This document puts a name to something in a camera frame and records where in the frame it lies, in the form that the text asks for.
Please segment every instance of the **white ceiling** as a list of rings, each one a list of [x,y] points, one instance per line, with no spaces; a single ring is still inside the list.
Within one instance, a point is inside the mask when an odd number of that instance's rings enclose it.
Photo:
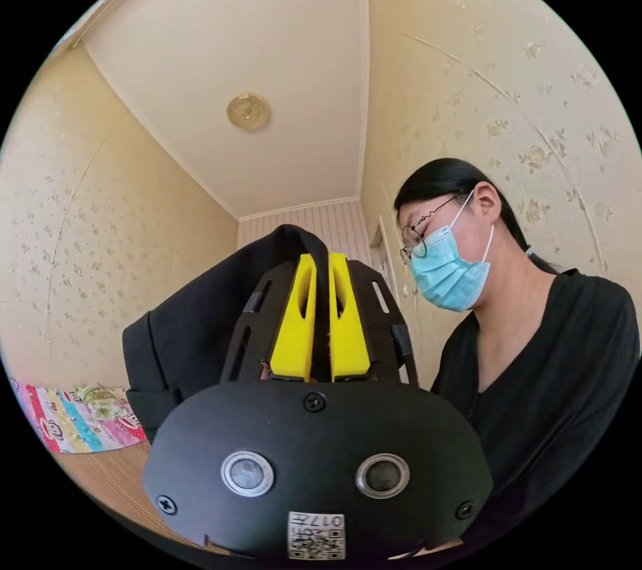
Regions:
[[[367,0],[122,0],[83,39],[123,102],[235,217],[358,197]],[[247,133],[229,101],[272,110]]]

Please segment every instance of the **round glasses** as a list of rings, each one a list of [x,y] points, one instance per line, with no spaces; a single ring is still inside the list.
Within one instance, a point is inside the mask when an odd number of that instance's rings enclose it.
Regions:
[[[459,194],[454,195],[452,198],[446,200],[443,204],[440,204],[434,211],[431,211],[427,215],[420,217],[413,225],[406,225],[401,230],[401,239],[403,240],[403,247],[401,248],[400,254],[401,259],[404,264],[410,265],[412,257],[416,256],[417,258],[424,258],[428,249],[426,248],[426,243],[423,239],[424,233],[418,233],[417,227],[424,221],[428,220],[431,215],[437,213],[442,207],[446,206],[449,202],[452,202],[456,197],[459,197]]]

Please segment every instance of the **ceiling light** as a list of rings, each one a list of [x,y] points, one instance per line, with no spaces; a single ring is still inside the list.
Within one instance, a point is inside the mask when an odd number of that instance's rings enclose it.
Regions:
[[[242,130],[258,130],[270,116],[268,103],[254,93],[237,95],[227,105],[227,119]]]

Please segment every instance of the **yellow bracket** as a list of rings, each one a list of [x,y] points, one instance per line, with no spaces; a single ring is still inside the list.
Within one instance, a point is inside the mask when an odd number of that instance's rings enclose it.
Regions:
[[[344,254],[330,254],[330,368],[332,382],[365,376],[370,358]],[[341,314],[337,300],[343,307]]]
[[[310,380],[315,311],[316,265],[310,254],[304,254],[294,274],[292,291],[270,359],[274,376]]]

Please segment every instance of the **sticker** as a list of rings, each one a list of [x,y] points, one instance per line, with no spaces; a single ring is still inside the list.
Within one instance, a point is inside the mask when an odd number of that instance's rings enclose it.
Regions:
[[[288,516],[288,557],[309,561],[345,559],[343,514],[291,512]]]

